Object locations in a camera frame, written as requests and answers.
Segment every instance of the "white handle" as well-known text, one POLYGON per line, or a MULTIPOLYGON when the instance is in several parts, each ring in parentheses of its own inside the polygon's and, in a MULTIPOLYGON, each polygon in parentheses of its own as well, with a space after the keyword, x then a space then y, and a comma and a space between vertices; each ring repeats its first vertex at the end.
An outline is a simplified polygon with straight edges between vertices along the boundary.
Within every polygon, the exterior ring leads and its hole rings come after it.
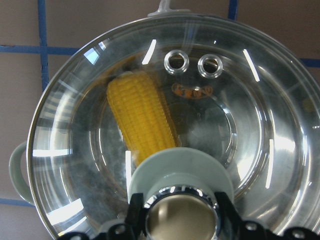
POLYGON ((26 148, 27 142, 25 141, 13 150, 9 160, 9 174, 14 189, 21 198, 28 203, 35 205, 30 187, 27 185, 21 172, 21 157, 26 151, 26 148))
POLYGON ((169 13, 190 12, 189 9, 171 9, 170 5, 171 5, 171 0, 161 0, 158 10, 155 12, 149 13, 148 17, 155 16, 155 15, 169 14, 169 13))

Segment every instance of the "pot lid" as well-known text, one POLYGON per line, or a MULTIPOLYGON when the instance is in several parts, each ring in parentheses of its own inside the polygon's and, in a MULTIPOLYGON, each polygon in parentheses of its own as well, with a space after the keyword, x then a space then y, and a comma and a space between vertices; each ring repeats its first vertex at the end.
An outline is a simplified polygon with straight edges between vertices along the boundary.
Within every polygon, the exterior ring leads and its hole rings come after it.
POLYGON ((264 33, 196 14, 150 17, 94 39, 54 76, 28 169, 53 236, 126 215, 132 173, 172 147, 218 160, 243 218, 320 231, 320 88, 264 33))

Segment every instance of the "pot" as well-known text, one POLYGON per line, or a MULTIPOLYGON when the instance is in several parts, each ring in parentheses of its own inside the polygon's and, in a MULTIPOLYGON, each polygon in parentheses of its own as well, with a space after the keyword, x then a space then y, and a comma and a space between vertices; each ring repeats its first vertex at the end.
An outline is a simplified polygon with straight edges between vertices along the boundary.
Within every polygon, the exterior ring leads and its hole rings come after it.
POLYGON ((252 27, 154 15, 97 37, 58 71, 29 130, 30 189, 17 166, 23 145, 11 177, 54 238, 93 237, 126 215, 131 175, 147 156, 187 147, 226 169, 243 218, 278 234, 291 226, 320 233, 319 96, 302 62, 252 27), (158 113, 163 119, 152 120, 158 113), (168 145, 143 155, 161 141, 168 145))

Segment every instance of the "table surface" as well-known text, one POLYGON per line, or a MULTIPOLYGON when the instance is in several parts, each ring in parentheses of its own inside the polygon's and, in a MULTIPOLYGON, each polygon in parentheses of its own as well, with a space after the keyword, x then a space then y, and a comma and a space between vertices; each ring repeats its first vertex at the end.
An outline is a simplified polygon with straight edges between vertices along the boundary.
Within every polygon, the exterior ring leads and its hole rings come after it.
MULTIPOLYGON (((267 33, 320 80, 319 0, 175 2, 178 8, 230 18, 267 33)), ((16 193, 8 172, 12 151, 27 139, 43 87, 81 46, 107 30, 146 17, 158 4, 156 0, 0 1, 1 239, 51 239, 36 208, 16 193)), ((21 168, 26 176, 25 159, 21 168)))

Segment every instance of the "corn cob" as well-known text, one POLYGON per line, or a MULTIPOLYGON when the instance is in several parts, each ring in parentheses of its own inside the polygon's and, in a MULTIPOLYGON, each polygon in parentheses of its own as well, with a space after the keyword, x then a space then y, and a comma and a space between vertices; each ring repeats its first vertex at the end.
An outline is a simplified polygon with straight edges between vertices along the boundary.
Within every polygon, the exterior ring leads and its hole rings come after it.
POLYGON ((106 91, 110 108, 137 166, 148 156, 178 145, 158 81, 145 72, 129 73, 112 80, 106 91))

